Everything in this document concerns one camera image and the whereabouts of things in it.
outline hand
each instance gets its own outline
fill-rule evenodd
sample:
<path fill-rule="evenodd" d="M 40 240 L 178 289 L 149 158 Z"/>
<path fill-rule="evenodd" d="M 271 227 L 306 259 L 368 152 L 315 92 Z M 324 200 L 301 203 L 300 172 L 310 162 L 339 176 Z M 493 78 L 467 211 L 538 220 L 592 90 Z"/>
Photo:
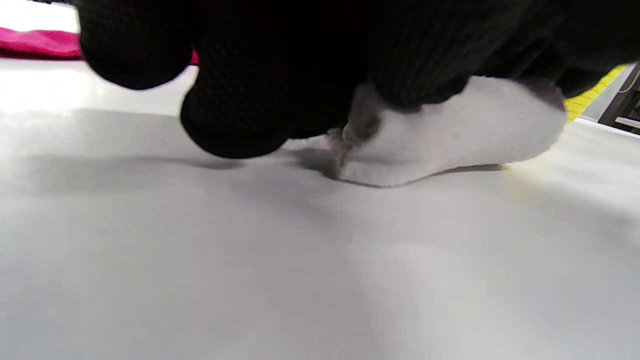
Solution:
<path fill-rule="evenodd" d="M 100 76 L 143 90 L 200 58 L 180 114 L 225 158 L 342 127 L 366 80 L 366 5 L 341 0 L 81 0 L 81 46 Z"/>

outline textured black glove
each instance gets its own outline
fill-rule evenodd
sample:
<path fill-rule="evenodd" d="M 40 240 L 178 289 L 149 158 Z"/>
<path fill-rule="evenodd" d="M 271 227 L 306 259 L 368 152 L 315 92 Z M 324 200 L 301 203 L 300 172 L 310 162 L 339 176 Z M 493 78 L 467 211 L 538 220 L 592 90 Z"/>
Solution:
<path fill-rule="evenodd" d="M 346 122 L 366 78 L 366 12 L 356 5 L 83 0 L 77 7 L 86 61 L 118 85 L 166 83 L 195 48 L 200 71 L 182 106 L 184 128 L 212 154 L 249 158 Z"/>

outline white surface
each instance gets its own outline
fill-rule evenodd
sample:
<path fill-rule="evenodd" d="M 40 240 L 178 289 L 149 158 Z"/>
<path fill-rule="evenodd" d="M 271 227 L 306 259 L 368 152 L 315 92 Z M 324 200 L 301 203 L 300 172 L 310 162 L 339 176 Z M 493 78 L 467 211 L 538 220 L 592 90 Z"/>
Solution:
<path fill-rule="evenodd" d="M 0 61 L 0 359 L 640 357 L 639 137 L 375 190 L 200 152 L 192 76 Z"/>

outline white cloth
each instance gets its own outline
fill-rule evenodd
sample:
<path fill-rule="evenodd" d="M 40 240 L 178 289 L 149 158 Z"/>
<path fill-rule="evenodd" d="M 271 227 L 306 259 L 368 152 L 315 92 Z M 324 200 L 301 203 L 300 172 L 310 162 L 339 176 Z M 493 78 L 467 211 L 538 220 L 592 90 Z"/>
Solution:
<path fill-rule="evenodd" d="M 566 114 L 546 81 L 472 77 L 465 91 L 416 113 L 386 106 L 370 85 L 356 90 L 349 123 L 330 132 L 336 176 L 397 186 L 444 170 L 531 159 L 556 142 Z"/>

